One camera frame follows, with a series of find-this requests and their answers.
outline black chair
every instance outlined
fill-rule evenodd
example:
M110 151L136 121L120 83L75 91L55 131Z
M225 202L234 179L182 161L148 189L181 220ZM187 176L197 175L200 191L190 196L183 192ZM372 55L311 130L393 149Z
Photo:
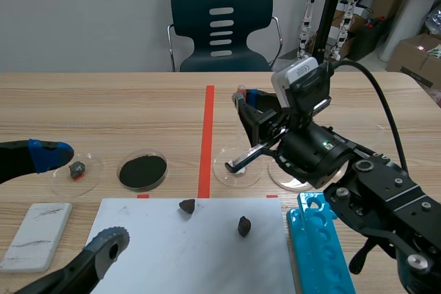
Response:
M170 30L193 39L194 52L181 64L182 72L268 72L282 49L278 19L272 16L273 0L171 0L173 24L167 27L170 58L175 71ZM247 47L253 31L276 22L279 49L268 64L264 56Z

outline dark rock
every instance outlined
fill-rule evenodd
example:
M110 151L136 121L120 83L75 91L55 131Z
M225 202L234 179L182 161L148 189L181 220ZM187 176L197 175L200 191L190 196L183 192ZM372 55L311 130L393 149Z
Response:
M237 231L239 231L239 234L245 238L250 230L251 230L251 222L245 216L242 216L239 220Z
M82 174L84 174L85 165L82 162L76 161L69 166L69 169L70 177L72 177L72 179L77 179Z
M190 215L193 214L194 211L194 199L184 200L179 203L179 207L184 210L186 213Z

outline gray wall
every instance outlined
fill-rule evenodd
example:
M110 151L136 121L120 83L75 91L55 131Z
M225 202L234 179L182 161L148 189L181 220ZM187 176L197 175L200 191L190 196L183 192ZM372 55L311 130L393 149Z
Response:
M283 52L296 48L305 1L274 0ZM0 0L0 72L170 71L171 22L170 0ZM272 59L274 23L248 44ZM192 41L175 36L174 49L178 65L192 53Z

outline chrome chair leg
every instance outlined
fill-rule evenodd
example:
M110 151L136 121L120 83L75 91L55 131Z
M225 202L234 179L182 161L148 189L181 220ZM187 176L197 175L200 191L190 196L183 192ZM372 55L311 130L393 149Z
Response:
M280 24L278 22L277 17L271 17L271 19L273 19L276 22L277 33L278 33L278 51L277 51L277 54L276 54L276 57L274 58L274 60L269 64L270 68L273 69L273 66L276 63L277 57L280 55L280 52L282 52L283 40L282 40L282 30L280 30Z
M167 27L167 34L168 34L168 45L169 45L169 49L170 49L170 61L172 62L172 70L173 72L176 71L176 68L174 66L174 57L173 57L173 47L172 47L172 36L170 36L170 29L172 29L174 27L174 24L170 24Z

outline black pole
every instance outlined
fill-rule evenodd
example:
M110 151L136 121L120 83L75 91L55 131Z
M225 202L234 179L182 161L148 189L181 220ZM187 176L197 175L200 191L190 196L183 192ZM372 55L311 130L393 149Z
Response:
M323 8L322 18L317 30L316 43L312 56L317 59L318 64L321 64L325 59L325 47L328 40L329 31L331 30L332 20L336 12L339 0L326 0Z

